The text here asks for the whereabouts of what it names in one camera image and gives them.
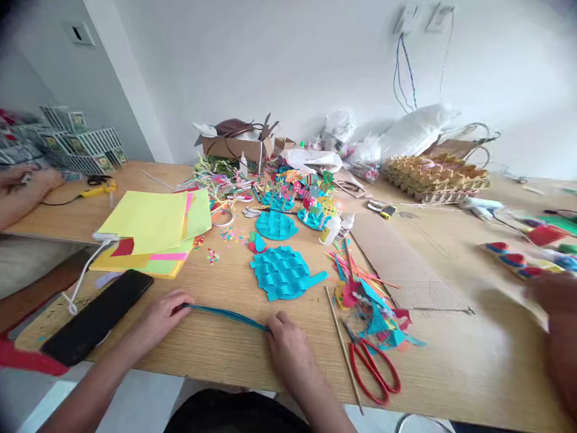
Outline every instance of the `colored paper stack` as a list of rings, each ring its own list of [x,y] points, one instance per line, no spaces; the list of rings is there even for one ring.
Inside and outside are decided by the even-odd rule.
[[[99,233],[121,236],[90,266],[176,278],[200,235],[212,227],[206,189],[176,194],[127,191]]]

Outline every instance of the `scissor handle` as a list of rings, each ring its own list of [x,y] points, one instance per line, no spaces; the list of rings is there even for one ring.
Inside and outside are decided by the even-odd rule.
[[[372,401],[374,401],[378,405],[386,406],[389,402],[389,393],[388,393],[386,384],[382,380],[380,373],[377,370],[375,370],[375,368],[371,365],[371,363],[369,363],[369,361],[367,361],[367,359],[363,356],[361,350],[359,349],[359,347],[355,343],[352,343],[352,342],[349,343],[349,349],[350,349],[350,363],[352,364],[353,373],[355,375],[356,381],[359,382],[359,385],[361,386],[362,390],[365,391],[365,394]],[[374,379],[377,381],[377,383],[378,383],[378,385],[379,385],[379,387],[383,393],[383,399],[382,400],[379,400],[377,397],[375,397],[373,394],[371,394],[371,391],[369,391],[368,388],[365,386],[365,384],[362,382],[361,375],[359,374],[359,369],[356,366],[355,354],[359,355],[359,357],[361,358],[361,361],[366,365],[368,370],[373,375]]]
[[[401,379],[398,377],[398,373],[397,373],[397,369],[395,368],[395,366],[392,364],[391,360],[389,359],[389,357],[382,351],[380,350],[377,346],[375,346],[374,344],[372,344],[370,341],[368,341],[367,339],[362,339],[360,341],[360,345],[362,346],[363,350],[365,351],[365,354],[367,355],[367,359],[368,362],[371,364],[371,367],[373,368],[373,371],[376,372],[376,374],[378,374],[380,380],[383,382],[383,385],[385,386],[386,390],[389,391],[392,394],[399,394],[401,392]],[[374,363],[374,359],[371,356],[371,352],[369,352],[367,346],[372,347],[387,363],[387,365],[389,366],[389,369],[391,370],[392,373],[392,378],[394,380],[394,386],[390,386],[385,378],[383,377],[382,374],[380,374],[379,369],[377,368],[377,364]]]

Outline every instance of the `wall outlet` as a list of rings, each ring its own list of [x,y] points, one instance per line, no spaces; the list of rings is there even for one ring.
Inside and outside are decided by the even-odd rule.
[[[95,46],[94,40],[88,31],[88,27],[86,27],[86,24],[83,22],[66,21],[64,22],[64,29],[73,43],[78,45]]]
[[[431,15],[431,21],[427,24],[426,31],[429,33],[442,33],[445,29],[445,21],[449,14],[454,13],[455,6],[439,2]]]
[[[411,33],[417,26],[420,14],[421,9],[416,2],[402,6],[395,26],[395,33]]]

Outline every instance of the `black pants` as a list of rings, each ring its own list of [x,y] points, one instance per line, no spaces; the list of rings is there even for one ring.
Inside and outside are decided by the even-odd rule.
[[[257,393],[206,389],[174,413],[164,433],[310,433],[310,427],[280,403]]]

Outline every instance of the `hand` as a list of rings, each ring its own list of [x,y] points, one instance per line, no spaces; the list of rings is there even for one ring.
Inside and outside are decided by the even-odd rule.
[[[293,395],[315,389],[325,383],[305,331],[285,312],[271,316],[266,325],[272,363],[276,373]]]
[[[55,189],[64,184],[64,179],[59,172],[53,168],[48,168],[46,170],[35,171],[30,180],[30,184],[42,185],[49,189]]]
[[[179,308],[185,302],[194,304],[194,299],[183,290],[174,290],[149,305],[121,343],[135,356],[134,362],[160,343],[191,312],[190,308]]]
[[[17,185],[26,173],[34,171],[30,165],[17,165],[0,171],[0,186]]]
[[[560,313],[577,315],[577,278],[569,272],[546,272],[531,278],[528,294],[537,300],[550,316]]]

